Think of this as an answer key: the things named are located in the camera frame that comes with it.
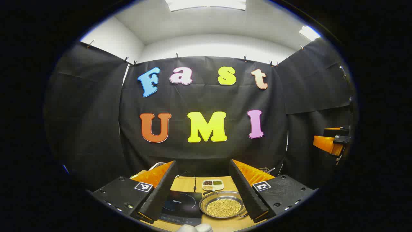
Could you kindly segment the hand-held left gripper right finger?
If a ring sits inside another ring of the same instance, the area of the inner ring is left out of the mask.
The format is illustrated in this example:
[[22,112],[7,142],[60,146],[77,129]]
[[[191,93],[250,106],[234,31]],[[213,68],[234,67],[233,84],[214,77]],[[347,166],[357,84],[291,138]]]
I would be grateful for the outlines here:
[[255,223],[282,215],[317,192],[288,175],[274,177],[234,159],[229,174]]

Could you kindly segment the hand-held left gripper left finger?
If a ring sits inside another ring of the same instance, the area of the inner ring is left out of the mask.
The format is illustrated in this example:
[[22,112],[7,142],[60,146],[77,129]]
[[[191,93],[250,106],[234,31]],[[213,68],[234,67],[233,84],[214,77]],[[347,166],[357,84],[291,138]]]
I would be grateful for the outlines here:
[[160,215],[177,175],[175,160],[133,178],[118,177],[92,196],[124,216],[153,224]]

